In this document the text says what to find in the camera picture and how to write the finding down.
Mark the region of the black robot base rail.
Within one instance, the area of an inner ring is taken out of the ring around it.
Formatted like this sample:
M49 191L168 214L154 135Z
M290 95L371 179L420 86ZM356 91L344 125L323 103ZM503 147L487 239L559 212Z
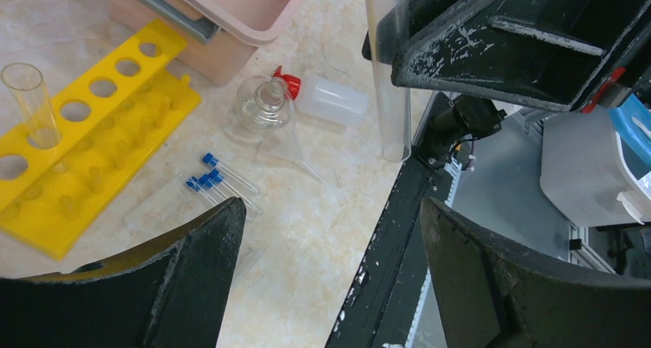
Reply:
M421 236L425 197L451 206L461 177L452 150L499 132L507 113L468 96L433 93L368 242L327 347L410 347L431 277Z

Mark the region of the yellow test tube rack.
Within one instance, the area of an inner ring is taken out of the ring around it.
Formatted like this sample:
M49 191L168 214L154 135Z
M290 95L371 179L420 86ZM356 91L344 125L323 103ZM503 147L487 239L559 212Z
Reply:
M19 124L1 139L1 156L26 166L1 182L1 229L61 260L105 207L200 104L188 76L167 65L187 40L153 20L55 95L61 133L35 146Z

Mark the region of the large clear test tube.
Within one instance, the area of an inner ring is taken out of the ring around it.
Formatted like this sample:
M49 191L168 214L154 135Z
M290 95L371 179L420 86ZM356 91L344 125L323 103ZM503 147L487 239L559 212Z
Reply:
M61 132L41 71L32 64L14 62L1 70L1 80L18 104L28 142L39 149L56 147Z

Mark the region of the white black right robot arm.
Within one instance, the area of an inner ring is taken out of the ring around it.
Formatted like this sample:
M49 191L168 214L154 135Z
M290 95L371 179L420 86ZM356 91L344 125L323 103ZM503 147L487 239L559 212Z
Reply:
M497 102L550 113L540 187L578 227L650 220L650 0L365 0L385 131L410 89L454 92L392 157L432 170L495 134Z

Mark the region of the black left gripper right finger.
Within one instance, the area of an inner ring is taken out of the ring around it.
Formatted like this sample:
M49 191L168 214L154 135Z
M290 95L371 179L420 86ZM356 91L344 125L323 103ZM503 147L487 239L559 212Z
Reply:
M542 254L424 198L421 233L449 347L648 347L650 282Z

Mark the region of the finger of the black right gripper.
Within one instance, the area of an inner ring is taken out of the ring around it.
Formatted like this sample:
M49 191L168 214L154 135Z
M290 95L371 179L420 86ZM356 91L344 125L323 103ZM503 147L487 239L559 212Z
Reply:
M374 64L444 64L455 34L483 27L488 0L365 0L362 57Z

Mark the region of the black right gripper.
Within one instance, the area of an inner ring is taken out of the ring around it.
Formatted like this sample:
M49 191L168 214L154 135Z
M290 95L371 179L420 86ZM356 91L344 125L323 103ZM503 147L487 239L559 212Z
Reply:
M401 87L565 112L641 21L650 0L407 0Z

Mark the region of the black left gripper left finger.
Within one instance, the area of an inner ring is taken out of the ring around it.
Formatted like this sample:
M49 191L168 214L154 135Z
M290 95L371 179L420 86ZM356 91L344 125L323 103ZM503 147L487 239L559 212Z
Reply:
M3 347L214 347L245 226L231 197L71 273L1 280Z

